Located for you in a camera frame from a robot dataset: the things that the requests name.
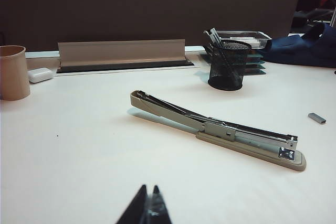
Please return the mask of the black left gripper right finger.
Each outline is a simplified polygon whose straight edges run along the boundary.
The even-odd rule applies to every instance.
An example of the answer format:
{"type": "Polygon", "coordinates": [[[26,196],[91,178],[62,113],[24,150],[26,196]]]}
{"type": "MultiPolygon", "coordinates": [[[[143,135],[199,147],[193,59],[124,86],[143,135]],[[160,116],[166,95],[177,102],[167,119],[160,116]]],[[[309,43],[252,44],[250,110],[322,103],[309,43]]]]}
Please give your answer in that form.
{"type": "Polygon", "coordinates": [[[148,202],[148,223],[172,224],[164,198],[158,185],[154,186],[148,202]]]}

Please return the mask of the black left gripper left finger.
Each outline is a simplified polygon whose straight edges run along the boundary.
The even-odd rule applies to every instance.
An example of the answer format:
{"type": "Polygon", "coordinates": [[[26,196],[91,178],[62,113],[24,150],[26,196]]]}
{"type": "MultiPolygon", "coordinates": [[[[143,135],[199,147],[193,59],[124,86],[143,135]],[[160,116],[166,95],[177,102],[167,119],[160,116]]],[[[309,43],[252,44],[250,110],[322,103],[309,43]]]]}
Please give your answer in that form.
{"type": "Polygon", "coordinates": [[[135,194],[126,210],[118,219],[117,224],[120,223],[140,223],[147,199],[146,185],[142,185],[138,192],[135,194]]]}

